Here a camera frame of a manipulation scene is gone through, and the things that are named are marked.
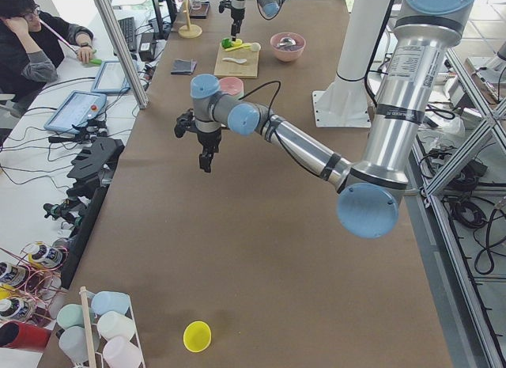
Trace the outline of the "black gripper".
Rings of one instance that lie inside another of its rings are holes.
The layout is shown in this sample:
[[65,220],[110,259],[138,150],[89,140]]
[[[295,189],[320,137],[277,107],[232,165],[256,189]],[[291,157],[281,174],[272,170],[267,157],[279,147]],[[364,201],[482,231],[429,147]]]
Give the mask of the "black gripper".
[[197,118],[194,116],[193,110],[188,109],[182,115],[176,118],[174,134],[177,138],[182,138],[186,132],[195,133],[197,140],[202,145],[202,152],[198,156],[199,168],[205,173],[211,173],[212,155],[219,152],[219,144],[221,142],[221,126],[218,125],[212,131],[203,131],[198,128]]
[[232,41],[235,41],[245,14],[245,0],[221,0],[219,3],[219,13],[229,9],[232,17],[231,34]]

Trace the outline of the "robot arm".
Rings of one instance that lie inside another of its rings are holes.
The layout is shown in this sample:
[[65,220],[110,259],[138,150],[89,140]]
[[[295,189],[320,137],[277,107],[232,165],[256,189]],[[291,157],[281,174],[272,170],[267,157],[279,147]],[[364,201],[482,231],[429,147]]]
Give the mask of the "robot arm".
[[[246,13],[247,0],[221,0],[219,3],[219,13],[226,9],[230,10],[232,25],[230,31],[230,40],[235,41],[240,34],[242,22]],[[261,16],[266,20],[271,20],[278,15],[284,3],[287,0],[256,0],[257,8]]]
[[378,95],[375,117],[359,162],[352,163],[277,115],[270,107],[235,98],[212,74],[191,80],[193,106],[177,118],[174,133],[197,135],[199,165],[210,170],[221,131],[257,133],[297,164],[333,184],[336,213],[358,237],[377,238],[398,221],[407,187],[405,167],[446,50],[461,40],[474,0],[402,0],[397,44]]

